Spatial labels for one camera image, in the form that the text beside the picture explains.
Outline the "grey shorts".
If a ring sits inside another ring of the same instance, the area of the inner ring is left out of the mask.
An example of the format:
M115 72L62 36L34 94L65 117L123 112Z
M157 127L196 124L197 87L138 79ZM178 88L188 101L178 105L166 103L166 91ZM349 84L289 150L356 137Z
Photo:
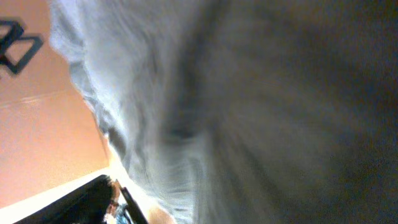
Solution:
M50 1L50 43L178 223L397 222L397 2Z

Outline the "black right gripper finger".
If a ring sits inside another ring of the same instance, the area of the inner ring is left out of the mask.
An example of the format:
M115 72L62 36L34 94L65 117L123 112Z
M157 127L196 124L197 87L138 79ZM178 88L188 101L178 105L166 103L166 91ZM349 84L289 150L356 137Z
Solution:
M104 174L15 223L106 223L107 215L121 217L117 223L148 224L128 189Z

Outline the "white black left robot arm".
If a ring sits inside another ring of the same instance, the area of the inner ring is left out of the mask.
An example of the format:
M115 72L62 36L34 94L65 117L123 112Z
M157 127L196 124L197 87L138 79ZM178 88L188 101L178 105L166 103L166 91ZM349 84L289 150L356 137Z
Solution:
M1 27L6 30L1 34L1 68L5 68L10 77L17 77L42 48L44 40L40 34L25 35L22 21L16 18L1 18ZM11 49L18 45L25 49L17 56L12 56Z

